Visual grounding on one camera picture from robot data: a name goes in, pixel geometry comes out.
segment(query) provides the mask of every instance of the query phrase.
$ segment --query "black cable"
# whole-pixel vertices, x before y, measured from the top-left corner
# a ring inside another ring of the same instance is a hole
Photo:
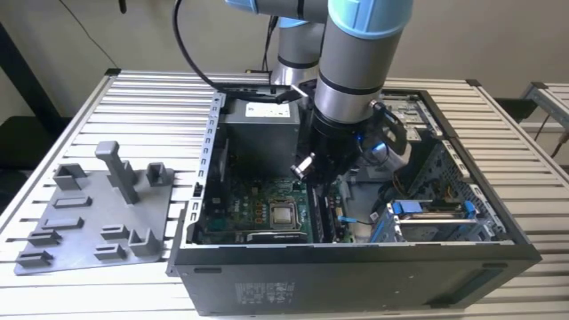
[[[174,2],[174,9],[171,10],[171,28],[173,28],[173,32],[174,32],[174,38],[175,38],[175,43],[177,46],[179,47],[179,51],[181,54],[183,56],[185,61],[187,62],[193,72],[198,75],[198,77],[201,78],[201,80],[214,89],[217,90],[219,93],[225,93],[227,95],[227,97],[233,97],[237,99],[241,99],[243,101],[249,101],[249,102],[258,102],[258,103],[283,103],[290,102],[293,100],[290,99],[279,99],[278,97],[273,97],[270,95],[265,95],[265,94],[259,94],[254,91],[230,91],[227,90],[227,87],[230,86],[235,86],[238,85],[239,87],[247,85],[247,83],[239,83],[239,84],[230,84],[230,83],[214,83],[209,77],[201,72],[201,69],[197,67],[197,64],[193,62],[193,59],[189,56],[187,53],[187,49],[185,48],[181,36],[179,36],[179,27],[178,27],[178,23],[177,23],[177,14],[179,11],[179,5],[181,5],[182,0],[175,0]],[[287,96],[290,95],[290,92],[295,92],[295,91],[287,91],[285,93],[281,94],[281,96]],[[295,99],[299,99],[301,96],[299,94],[291,94],[294,96]]]
[[[536,137],[539,136],[540,130],[543,130],[544,123],[547,122],[547,120],[548,120],[548,115],[547,115],[547,116],[544,117],[544,119],[543,119],[543,122],[542,122],[542,124],[540,124],[539,130],[536,130],[535,137],[532,138],[532,140],[534,140],[534,141],[536,141]]]
[[[381,206],[383,206],[390,200],[385,199],[385,195],[387,190],[393,187],[391,181],[385,181],[383,184],[377,189],[377,199],[371,206],[371,213],[379,209]]]
[[[357,139],[357,151],[359,152],[359,155],[362,156],[362,159],[365,160],[365,162],[367,163],[367,165],[374,165],[374,166],[377,166],[377,167],[383,166],[383,165],[385,165],[385,163],[386,163],[386,162],[387,162],[387,160],[389,160],[389,146],[387,146],[387,145],[385,145],[386,152],[385,152],[383,160],[381,160],[381,161],[375,161],[374,159],[370,159],[370,158],[367,157],[367,155],[365,154],[365,152],[363,152],[363,149],[362,149],[362,139],[358,139],[358,138],[355,138],[355,139]]]
[[[107,57],[107,60],[110,60],[110,63],[113,64],[113,66],[115,68],[118,68],[118,66],[114,63],[114,60],[110,58],[110,56],[107,55],[105,49],[98,45],[98,43],[94,41],[94,39],[90,37],[89,32],[86,31],[85,27],[82,26],[82,23],[79,22],[79,20],[77,19],[77,16],[74,16],[74,13],[71,12],[71,10],[69,9],[69,7],[66,6],[65,2],[62,2],[62,0],[58,0],[58,2],[61,3],[61,5],[65,7],[66,11],[69,12],[70,16],[73,17],[74,21],[77,21],[78,26],[81,27],[82,31],[85,32],[86,37],[89,38],[90,42],[93,42],[93,44],[97,46],[97,48],[99,49],[99,51],[102,52],[102,54]]]
[[[278,22],[278,17],[271,15],[266,25],[265,51],[262,53],[261,71],[267,71],[266,55],[267,55],[267,48],[270,47],[270,40],[273,38],[273,32],[274,32],[277,22]]]
[[[266,51],[267,51],[267,46],[270,45],[270,21],[271,21],[271,19],[273,19],[273,16],[270,16],[270,18],[267,19],[267,24],[266,24],[265,50],[262,52],[262,62],[259,63],[259,70],[261,71],[267,71]]]
[[[556,144],[556,146],[555,146],[555,148],[554,148],[554,150],[552,150],[552,153],[551,153],[551,158],[554,158],[554,156],[556,155],[556,153],[559,152],[559,150],[560,150],[560,146],[562,146],[562,142],[559,142],[558,144]]]

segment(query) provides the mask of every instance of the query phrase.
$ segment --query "open computer tower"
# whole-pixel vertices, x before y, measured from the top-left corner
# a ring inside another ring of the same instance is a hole
[[[426,91],[385,90],[411,152],[327,196],[295,180],[309,103],[211,102],[167,272],[199,315],[463,308],[539,260]]]

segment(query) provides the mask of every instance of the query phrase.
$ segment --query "aluminum slotted table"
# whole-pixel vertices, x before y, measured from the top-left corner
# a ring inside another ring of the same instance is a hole
[[[221,82],[265,75],[217,74]],[[480,87],[464,81],[389,79],[386,88],[422,89],[523,228],[542,262],[464,310],[257,316],[257,319],[569,319],[569,177]],[[191,177],[213,90],[189,73],[106,75],[15,198],[0,216],[0,315],[15,319],[195,319],[177,278],[163,274]],[[175,170],[163,261],[17,277],[14,258],[54,191],[61,163],[105,169],[98,141],[117,140],[133,169],[162,162]],[[223,319],[249,317],[223,317]]]
[[[569,131],[569,84],[531,82],[522,98],[531,99]]]

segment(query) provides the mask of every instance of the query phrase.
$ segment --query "sticker label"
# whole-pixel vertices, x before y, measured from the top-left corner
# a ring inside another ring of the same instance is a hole
[[[377,212],[370,214],[370,219],[373,222],[377,222],[377,220],[379,219],[379,215],[377,214]]]
[[[249,102],[245,117],[290,118],[290,107],[287,104]]]
[[[235,283],[234,289],[237,303],[242,305],[293,302],[293,282]]]

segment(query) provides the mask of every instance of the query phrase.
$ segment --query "white wall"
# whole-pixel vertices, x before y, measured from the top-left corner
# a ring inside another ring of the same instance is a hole
[[[187,70],[170,28],[171,0],[65,0],[123,69]],[[528,81],[569,82],[569,1],[416,0],[391,77],[476,78],[515,97]],[[222,0],[185,0],[181,29],[202,69],[259,65],[266,17]],[[1,0],[0,20],[55,104],[79,107],[110,63],[57,0]]]

